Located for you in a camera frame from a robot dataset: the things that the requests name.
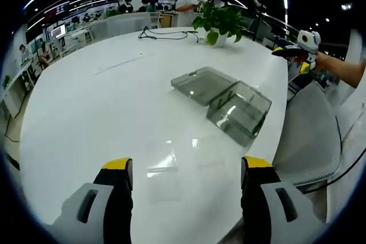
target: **white shirt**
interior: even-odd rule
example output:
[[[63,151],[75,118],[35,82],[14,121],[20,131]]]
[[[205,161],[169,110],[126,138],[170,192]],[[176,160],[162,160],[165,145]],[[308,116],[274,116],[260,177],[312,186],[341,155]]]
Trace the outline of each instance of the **white shirt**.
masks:
[[[179,8],[183,5],[198,5],[200,1],[198,0],[177,0],[176,8]],[[193,22],[193,9],[188,11],[179,11],[178,12],[178,21],[177,27],[191,27]]]

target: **white flower pot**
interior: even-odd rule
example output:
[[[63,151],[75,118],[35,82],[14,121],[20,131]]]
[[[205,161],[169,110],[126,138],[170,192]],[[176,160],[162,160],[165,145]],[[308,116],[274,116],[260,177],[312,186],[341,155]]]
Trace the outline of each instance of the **white flower pot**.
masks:
[[[220,32],[217,28],[212,28],[211,30],[218,33],[218,38],[217,38],[216,44],[213,45],[213,47],[216,47],[216,48],[224,47],[226,45],[226,40],[228,38],[229,33],[226,33],[224,35],[220,35]]]

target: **green leaves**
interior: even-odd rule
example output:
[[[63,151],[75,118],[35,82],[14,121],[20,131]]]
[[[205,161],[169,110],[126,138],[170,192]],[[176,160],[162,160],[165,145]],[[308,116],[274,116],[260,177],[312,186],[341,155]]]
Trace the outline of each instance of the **green leaves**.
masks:
[[[214,7],[212,3],[207,2],[203,6],[203,17],[196,17],[192,26],[195,30],[203,27],[208,31],[207,43],[215,45],[219,34],[228,34],[228,37],[235,35],[234,43],[239,42],[242,37],[241,30],[247,27],[247,23],[239,11],[230,7]]]
[[[204,29],[205,31],[209,31],[212,28],[211,20],[204,19]]]
[[[241,30],[237,29],[235,34],[236,34],[236,39],[235,39],[234,43],[239,42],[241,40]]]
[[[220,33],[220,35],[224,35],[224,34],[226,34],[227,32],[228,32],[228,30],[227,30],[227,29],[225,29],[225,28],[219,29],[219,33]]]
[[[218,38],[218,33],[211,30],[207,35],[207,40],[206,40],[207,44],[211,45],[211,46],[215,45],[216,41],[217,41],[217,38]]]
[[[197,30],[199,27],[202,27],[203,21],[204,19],[202,17],[196,17],[192,22],[192,27],[194,28],[194,30]]]

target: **hand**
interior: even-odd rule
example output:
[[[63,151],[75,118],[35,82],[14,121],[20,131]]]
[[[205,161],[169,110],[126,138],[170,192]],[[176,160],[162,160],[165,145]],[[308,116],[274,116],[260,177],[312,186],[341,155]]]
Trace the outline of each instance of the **hand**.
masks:
[[[305,53],[302,56],[299,57],[294,57],[291,61],[292,62],[296,62],[296,63],[303,63],[305,60],[307,60],[308,58],[308,53]],[[329,59],[329,56],[327,56],[326,54],[323,54],[321,52],[318,51],[318,53],[316,54],[316,67],[315,70],[317,71],[321,71],[324,70],[327,67],[327,60]]]

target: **person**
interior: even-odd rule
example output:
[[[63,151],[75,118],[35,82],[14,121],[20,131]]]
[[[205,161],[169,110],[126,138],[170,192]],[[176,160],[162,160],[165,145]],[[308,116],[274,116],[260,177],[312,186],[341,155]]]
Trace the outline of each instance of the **person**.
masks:
[[[22,53],[21,67],[23,67],[31,59],[31,54],[23,44],[19,46],[19,50]]]
[[[85,13],[84,18],[82,19],[84,22],[89,22],[90,21],[90,15]]]
[[[155,2],[150,2],[150,4],[147,5],[146,11],[148,13],[153,13],[156,11]]]
[[[138,8],[138,12],[139,13],[146,12],[147,11],[147,7],[148,7],[148,4],[147,3],[143,3],[142,6],[140,8]]]
[[[302,63],[306,60],[306,57],[306,55],[296,57],[293,61]],[[358,87],[364,74],[365,67],[366,60],[363,60],[359,64],[350,64],[321,52],[318,52],[316,55],[316,70],[328,71],[354,88]]]
[[[133,6],[132,6],[132,0],[125,0],[125,3],[120,6],[120,13],[132,13],[133,12]]]
[[[19,50],[22,52],[22,61],[21,61],[21,67],[23,67],[29,60],[32,59],[32,56],[29,52],[29,50],[24,46],[23,44],[20,45]],[[48,61],[46,59],[45,53],[39,54],[39,63],[44,68],[47,68],[49,66]]]
[[[193,9],[199,6],[202,0],[177,0],[176,11],[178,12],[177,27],[190,27],[194,20]]]

